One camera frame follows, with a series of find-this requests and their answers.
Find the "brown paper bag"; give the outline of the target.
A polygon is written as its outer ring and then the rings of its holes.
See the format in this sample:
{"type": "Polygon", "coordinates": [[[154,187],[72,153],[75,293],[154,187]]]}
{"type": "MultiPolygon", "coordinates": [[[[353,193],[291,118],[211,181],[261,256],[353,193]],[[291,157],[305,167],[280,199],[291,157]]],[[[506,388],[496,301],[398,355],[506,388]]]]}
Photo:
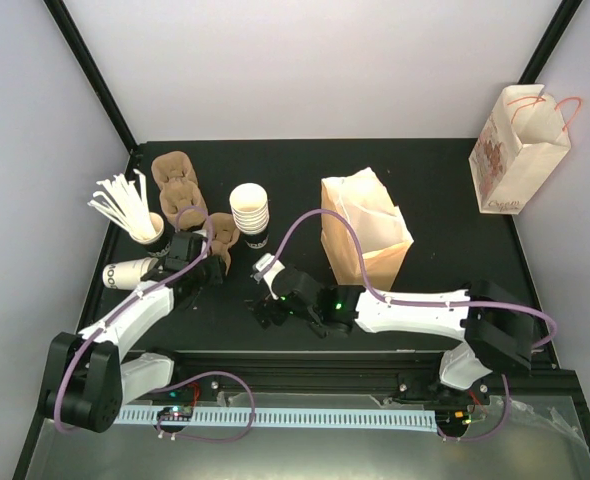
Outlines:
{"type": "Polygon", "coordinates": [[[371,285],[390,291],[413,237],[375,172],[365,168],[347,177],[322,179],[321,207],[342,216],[361,247],[355,248],[348,230],[334,216],[321,216],[321,242],[336,281],[361,285],[359,261],[363,260],[371,285]]]}

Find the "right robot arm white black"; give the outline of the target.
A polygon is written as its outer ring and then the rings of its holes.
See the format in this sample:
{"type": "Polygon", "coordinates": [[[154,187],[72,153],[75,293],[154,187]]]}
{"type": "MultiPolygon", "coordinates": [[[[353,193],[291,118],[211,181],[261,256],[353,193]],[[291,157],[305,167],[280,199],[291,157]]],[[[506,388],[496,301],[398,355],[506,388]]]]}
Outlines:
{"type": "Polygon", "coordinates": [[[248,307],[263,328],[300,320],[320,338],[359,329],[456,341],[429,379],[432,396],[442,403],[454,402],[491,373],[522,375],[531,370],[534,320],[519,308],[490,301],[489,294],[498,289],[488,282],[445,293],[370,292],[361,285],[325,286],[280,264],[261,281],[268,292],[248,307]]]}

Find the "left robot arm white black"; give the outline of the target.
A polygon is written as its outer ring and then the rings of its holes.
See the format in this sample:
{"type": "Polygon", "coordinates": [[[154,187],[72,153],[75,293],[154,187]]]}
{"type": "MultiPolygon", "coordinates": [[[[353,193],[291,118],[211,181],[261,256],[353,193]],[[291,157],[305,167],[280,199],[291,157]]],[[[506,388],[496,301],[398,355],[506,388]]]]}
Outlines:
{"type": "Polygon", "coordinates": [[[188,372],[172,354],[126,355],[158,321],[190,305],[202,289],[222,284],[225,261],[211,254],[205,231],[173,235],[167,255],[103,318],[51,342],[38,412],[58,428],[106,431],[123,405],[158,390],[168,399],[189,388],[188,372]]]}

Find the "cup holding white stirrers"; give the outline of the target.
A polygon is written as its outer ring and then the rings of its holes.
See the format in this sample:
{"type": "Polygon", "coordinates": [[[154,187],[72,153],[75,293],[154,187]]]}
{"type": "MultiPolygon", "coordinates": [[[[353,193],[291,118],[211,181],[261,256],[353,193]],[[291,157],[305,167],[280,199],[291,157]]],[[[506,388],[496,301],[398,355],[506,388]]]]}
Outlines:
{"type": "Polygon", "coordinates": [[[136,233],[130,233],[129,236],[132,240],[141,245],[149,256],[161,258],[165,256],[170,249],[172,235],[165,230],[164,219],[159,214],[150,212],[149,219],[153,228],[152,236],[141,237],[136,233]]]}

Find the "stack of paper cups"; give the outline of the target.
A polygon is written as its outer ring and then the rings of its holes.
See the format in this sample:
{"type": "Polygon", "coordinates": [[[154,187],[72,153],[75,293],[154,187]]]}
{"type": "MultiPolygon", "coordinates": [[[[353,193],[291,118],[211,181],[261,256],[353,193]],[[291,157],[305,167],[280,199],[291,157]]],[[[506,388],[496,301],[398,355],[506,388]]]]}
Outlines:
{"type": "Polygon", "coordinates": [[[229,204],[245,243],[252,249],[263,248],[268,241],[270,220],[265,189],[256,183],[240,184],[230,193],[229,204]]]}

